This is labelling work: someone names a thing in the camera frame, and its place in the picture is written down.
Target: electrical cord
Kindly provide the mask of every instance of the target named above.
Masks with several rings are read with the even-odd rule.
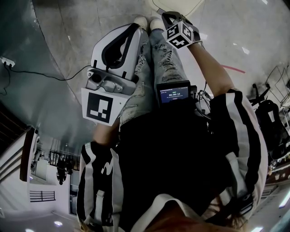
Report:
[[[9,75],[9,82],[8,82],[8,85],[6,85],[3,89],[4,89],[4,91],[5,91],[5,93],[0,93],[1,95],[3,95],[3,96],[6,96],[7,95],[7,91],[6,91],[6,88],[8,88],[9,87],[9,85],[10,85],[10,82],[11,82],[11,76],[10,76],[10,72],[9,72],[9,69],[8,68],[6,68],[6,62],[4,62],[4,68],[7,70],[7,72],[8,72],[8,75]]]
[[[205,98],[203,98],[203,99],[204,99],[205,103],[207,104],[209,112],[210,112],[210,105],[209,105],[208,101]]]
[[[202,46],[202,48],[205,50],[205,47],[204,47],[204,45],[203,45],[203,41],[201,40],[201,41],[198,41],[198,42],[196,42],[197,44],[198,43],[200,43],[200,45]]]
[[[201,95],[201,97],[199,98],[199,100],[203,99],[203,95],[204,95],[204,92],[205,92],[205,88],[207,87],[207,82],[205,82],[205,85],[204,85],[204,89],[203,89],[203,94]]]
[[[31,74],[38,74],[38,75],[42,75],[42,76],[45,76],[45,77],[49,77],[49,78],[54,78],[58,81],[68,81],[68,80],[71,80],[73,79],[76,75],[78,75],[84,68],[86,67],[89,67],[90,65],[86,65],[85,67],[83,67],[80,71],[78,71],[76,74],[74,74],[71,78],[69,79],[59,79],[57,77],[54,77],[54,76],[49,76],[49,75],[46,75],[46,74],[43,74],[43,73],[39,73],[39,72],[30,72],[30,71],[16,71],[16,70],[12,70],[11,69],[11,66],[9,66],[10,68],[10,71],[14,72],[14,73],[31,73]]]

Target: chair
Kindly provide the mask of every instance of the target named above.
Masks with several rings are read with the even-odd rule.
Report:
[[[265,100],[265,95],[270,90],[270,85],[266,86],[267,89],[259,95],[256,84],[253,84],[256,98],[251,99],[250,102],[252,106],[259,104],[255,113],[266,142],[269,161],[272,161],[285,156],[290,151],[290,146],[286,147],[290,136],[280,120],[279,107],[271,100]]]

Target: small display screen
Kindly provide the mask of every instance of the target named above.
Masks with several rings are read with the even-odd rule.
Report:
[[[160,90],[161,102],[168,103],[177,99],[185,99],[189,97],[189,88],[180,87],[172,89]]]

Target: tiled floor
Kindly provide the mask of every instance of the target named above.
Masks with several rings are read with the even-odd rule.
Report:
[[[33,3],[48,47],[65,78],[90,64],[95,43],[108,32],[133,22],[137,15],[158,16],[145,0]],[[245,72],[227,69],[236,87],[247,95],[253,83],[264,83],[276,65],[282,70],[290,61],[290,10],[282,0],[205,0],[189,20],[200,29],[205,48],[222,65]],[[192,55],[186,48],[179,54],[191,83],[203,89],[204,79]],[[279,72],[275,71],[269,82],[281,100],[274,87],[278,79]],[[79,102],[86,81],[85,71],[68,81]],[[269,98],[276,101],[271,94]]]

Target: ripped jeans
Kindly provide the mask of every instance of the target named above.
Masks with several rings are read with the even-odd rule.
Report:
[[[157,84],[187,80],[177,51],[165,41],[162,32],[153,30],[141,46],[135,69],[139,81],[123,109],[120,125],[157,107]]]

